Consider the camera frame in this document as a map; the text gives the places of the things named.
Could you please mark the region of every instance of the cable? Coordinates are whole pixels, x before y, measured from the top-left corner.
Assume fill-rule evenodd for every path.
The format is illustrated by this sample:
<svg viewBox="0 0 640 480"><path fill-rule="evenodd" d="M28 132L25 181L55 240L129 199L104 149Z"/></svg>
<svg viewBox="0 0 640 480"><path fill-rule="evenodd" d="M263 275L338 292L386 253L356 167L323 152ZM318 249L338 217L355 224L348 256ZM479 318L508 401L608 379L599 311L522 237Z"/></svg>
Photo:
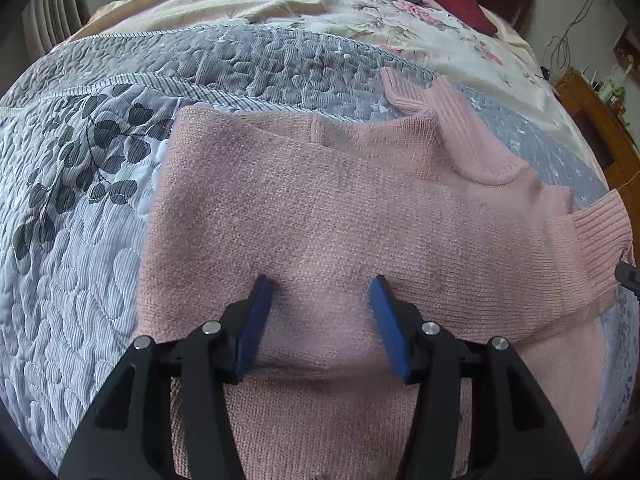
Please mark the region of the cable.
<svg viewBox="0 0 640 480"><path fill-rule="evenodd" d="M640 171L638 171L633 177L631 177L631 180L629 182L626 182L625 184L620 186L618 188L618 191L620 191L623 187L628 186L629 184L631 184L633 182L633 180L636 178L636 176L638 176L639 174L640 174Z"/></svg>
<svg viewBox="0 0 640 480"><path fill-rule="evenodd" d="M545 51L543 52L542 59L546 57L546 51L553 44L554 41L558 41L554 49L551 51L551 58L549 60L551 73L555 75L557 72L564 68L571 66L571 48L569 46L569 31L582 22L587 17L587 14L591 10L594 0L586 0L578 12L574 20L567 25L566 30L562 36L552 36L549 42L546 44ZM554 70L554 60L556 62L556 69Z"/></svg>

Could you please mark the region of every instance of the pillow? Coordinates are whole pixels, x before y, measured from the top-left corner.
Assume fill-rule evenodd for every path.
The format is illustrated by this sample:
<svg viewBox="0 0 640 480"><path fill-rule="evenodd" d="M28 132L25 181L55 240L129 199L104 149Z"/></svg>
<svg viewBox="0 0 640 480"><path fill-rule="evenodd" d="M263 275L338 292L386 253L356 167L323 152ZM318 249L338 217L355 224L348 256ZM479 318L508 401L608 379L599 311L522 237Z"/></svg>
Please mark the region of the pillow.
<svg viewBox="0 0 640 480"><path fill-rule="evenodd" d="M435 0L444 9L448 10L461 22L466 23L472 29L486 34L494 35L498 32L495 25L484 15L476 0Z"/></svg>

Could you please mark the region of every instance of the metal screw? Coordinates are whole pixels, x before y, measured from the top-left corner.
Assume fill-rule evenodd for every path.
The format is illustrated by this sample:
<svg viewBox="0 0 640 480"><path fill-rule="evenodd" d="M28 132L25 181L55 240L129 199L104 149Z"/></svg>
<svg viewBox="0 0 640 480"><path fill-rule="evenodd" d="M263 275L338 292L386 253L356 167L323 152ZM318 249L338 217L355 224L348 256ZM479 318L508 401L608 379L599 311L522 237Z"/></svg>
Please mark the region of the metal screw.
<svg viewBox="0 0 640 480"><path fill-rule="evenodd" d="M433 321L426 321L422 324L422 331L426 335L436 335L440 332L440 325Z"/></svg>
<svg viewBox="0 0 640 480"><path fill-rule="evenodd" d="M136 350L144 350L151 344L151 338L148 335L141 335L134 339L133 348Z"/></svg>
<svg viewBox="0 0 640 480"><path fill-rule="evenodd" d="M222 325L220 325L220 323L217 321L207 321L202 326L202 331L207 335L217 334L221 330L222 330Z"/></svg>
<svg viewBox="0 0 640 480"><path fill-rule="evenodd" d="M501 336L491 339L491 344L496 350L506 350L507 348L509 348L509 342Z"/></svg>

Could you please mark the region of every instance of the sweater sleeve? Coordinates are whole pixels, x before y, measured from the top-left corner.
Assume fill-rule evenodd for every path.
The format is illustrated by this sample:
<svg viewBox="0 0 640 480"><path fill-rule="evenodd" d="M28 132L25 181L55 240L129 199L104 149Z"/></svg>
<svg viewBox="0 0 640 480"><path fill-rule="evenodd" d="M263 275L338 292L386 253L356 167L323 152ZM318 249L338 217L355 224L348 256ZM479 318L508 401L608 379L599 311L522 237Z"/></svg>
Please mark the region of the sweater sleeve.
<svg viewBox="0 0 640 480"><path fill-rule="evenodd" d="M610 191L591 206L550 222L553 235L556 234L554 224L560 225L565 221L575 231L585 277L593 297L597 298L618 284L613 272L616 264L633 254L631 222L625 205L617 190ZM572 240L561 236L554 242L556 250L562 253Z"/></svg>
<svg viewBox="0 0 640 480"><path fill-rule="evenodd" d="M421 88L390 68L382 69L387 100L410 115L436 113L445 149L454 170L478 184L501 186L529 165L510 152L484 124L462 93L446 77Z"/></svg>

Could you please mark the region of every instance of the pink sweater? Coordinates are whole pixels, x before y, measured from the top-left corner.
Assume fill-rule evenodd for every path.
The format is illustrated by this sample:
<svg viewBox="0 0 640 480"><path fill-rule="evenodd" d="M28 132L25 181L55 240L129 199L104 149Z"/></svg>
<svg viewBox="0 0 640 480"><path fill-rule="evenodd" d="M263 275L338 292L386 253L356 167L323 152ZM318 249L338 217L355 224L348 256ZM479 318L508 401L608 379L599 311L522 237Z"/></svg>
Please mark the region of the pink sweater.
<svg viewBox="0 0 640 480"><path fill-rule="evenodd" d="M630 253L617 192L574 212L570 190L544 184L445 78L425 91L383 77L388 100L416 116L344 124L189 107L174 127L138 332L183 337L258 274L276 282L255 377L228 391L249 479L394 476L415 389L386 371L373 276L459 338L528 344L610 307Z"/></svg>

